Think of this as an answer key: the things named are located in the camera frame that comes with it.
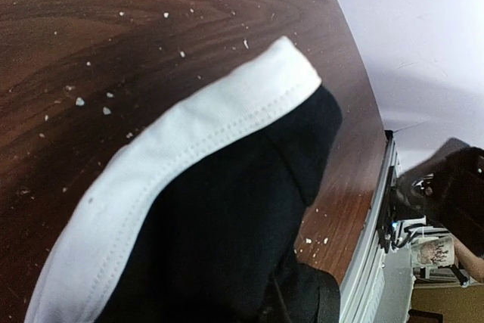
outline yellow surface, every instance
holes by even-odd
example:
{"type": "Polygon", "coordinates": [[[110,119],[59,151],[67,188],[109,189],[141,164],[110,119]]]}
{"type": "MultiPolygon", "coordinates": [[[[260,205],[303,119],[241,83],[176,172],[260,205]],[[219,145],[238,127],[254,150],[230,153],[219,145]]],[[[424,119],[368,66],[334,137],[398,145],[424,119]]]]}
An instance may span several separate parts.
{"type": "Polygon", "coordinates": [[[415,289],[411,307],[443,314],[445,323],[484,322],[484,286],[415,289]]]}

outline person's arm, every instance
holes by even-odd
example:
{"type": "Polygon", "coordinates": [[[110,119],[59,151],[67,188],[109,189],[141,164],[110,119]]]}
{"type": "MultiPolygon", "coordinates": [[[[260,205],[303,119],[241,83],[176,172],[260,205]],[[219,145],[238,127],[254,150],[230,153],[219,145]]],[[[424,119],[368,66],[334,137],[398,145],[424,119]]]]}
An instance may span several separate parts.
{"type": "Polygon", "coordinates": [[[470,276],[479,283],[484,283],[484,259],[477,257],[457,238],[454,238],[455,256],[470,276]]]}

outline wood grain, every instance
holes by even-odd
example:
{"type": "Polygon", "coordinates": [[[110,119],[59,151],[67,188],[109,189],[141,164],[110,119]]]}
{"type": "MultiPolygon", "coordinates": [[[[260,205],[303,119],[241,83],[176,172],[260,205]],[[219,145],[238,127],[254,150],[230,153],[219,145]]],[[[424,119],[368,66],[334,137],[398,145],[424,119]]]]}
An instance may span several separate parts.
{"type": "Polygon", "coordinates": [[[0,34],[0,321],[23,321],[49,249],[126,136],[282,35],[345,114],[297,241],[342,280],[384,135],[336,0],[0,0],[0,34]]]}

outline wall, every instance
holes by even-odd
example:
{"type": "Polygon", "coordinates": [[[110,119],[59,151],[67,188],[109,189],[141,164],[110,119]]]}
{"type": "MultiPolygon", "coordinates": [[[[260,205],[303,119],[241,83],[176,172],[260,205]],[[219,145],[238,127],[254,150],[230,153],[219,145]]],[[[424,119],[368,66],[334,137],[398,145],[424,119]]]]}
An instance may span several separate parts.
{"type": "Polygon", "coordinates": [[[484,147],[484,1],[341,0],[403,169],[455,136],[484,147]]]}
{"type": "Polygon", "coordinates": [[[448,323],[474,323],[484,317],[484,287],[416,289],[412,309],[444,315],[448,323]]]}

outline brown wooden surface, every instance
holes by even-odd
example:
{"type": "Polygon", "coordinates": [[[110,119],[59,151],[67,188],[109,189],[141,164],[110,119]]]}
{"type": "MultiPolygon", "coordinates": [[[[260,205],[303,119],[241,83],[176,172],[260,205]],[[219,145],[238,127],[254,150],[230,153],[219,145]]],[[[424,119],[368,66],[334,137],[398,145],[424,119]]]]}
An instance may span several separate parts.
{"type": "Polygon", "coordinates": [[[1,322],[23,320],[49,249],[128,133],[282,35],[314,64],[345,114],[297,241],[301,259],[342,280],[384,135],[336,0],[0,0],[0,35],[1,322]],[[78,97],[85,106],[75,105],[78,97]]]}

